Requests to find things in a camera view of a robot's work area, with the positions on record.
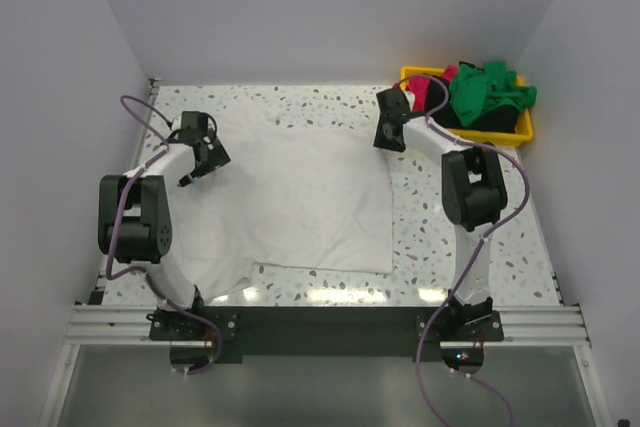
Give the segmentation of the white t shirt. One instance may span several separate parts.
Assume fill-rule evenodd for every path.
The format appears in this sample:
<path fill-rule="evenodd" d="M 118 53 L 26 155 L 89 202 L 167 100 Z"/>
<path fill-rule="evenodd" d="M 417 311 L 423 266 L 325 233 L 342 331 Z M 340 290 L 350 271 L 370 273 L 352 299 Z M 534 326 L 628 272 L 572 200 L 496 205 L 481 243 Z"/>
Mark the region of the white t shirt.
<path fill-rule="evenodd" d="M 211 301 L 258 265 L 388 274 L 392 186 L 384 154 L 346 128 L 229 128 L 226 166 L 169 195 L 173 253 Z"/>

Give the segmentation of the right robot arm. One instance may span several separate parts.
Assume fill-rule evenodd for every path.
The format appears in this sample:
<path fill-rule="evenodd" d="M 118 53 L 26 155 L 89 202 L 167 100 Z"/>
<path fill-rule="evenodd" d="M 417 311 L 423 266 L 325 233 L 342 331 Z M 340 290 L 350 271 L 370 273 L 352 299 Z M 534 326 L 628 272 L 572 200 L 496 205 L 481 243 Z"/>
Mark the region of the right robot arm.
<path fill-rule="evenodd" d="M 451 310 L 468 321 L 489 316 L 490 238 L 483 228 L 496 225 L 508 203 L 498 154 L 493 146 L 475 144 L 410 109 L 400 88 L 376 94 L 379 120 L 376 148 L 403 152 L 414 149 L 440 163 L 440 198 L 454 226 L 455 273 Z"/>

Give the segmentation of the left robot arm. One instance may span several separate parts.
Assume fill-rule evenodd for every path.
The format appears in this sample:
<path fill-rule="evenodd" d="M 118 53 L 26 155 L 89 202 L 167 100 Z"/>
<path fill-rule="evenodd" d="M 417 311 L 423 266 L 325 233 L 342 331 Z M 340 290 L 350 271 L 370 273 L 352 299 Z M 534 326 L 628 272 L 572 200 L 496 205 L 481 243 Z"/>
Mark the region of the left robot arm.
<path fill-rule="evenodd" d="M 190 310 L 199 298 L 177 260 L 169 193 L 188 187 L 230 162 L 214 117 L 184 111 L 150 158 L 99 183 L 98 245 L 105 276 L 140 275 L 165 311 Z"/>

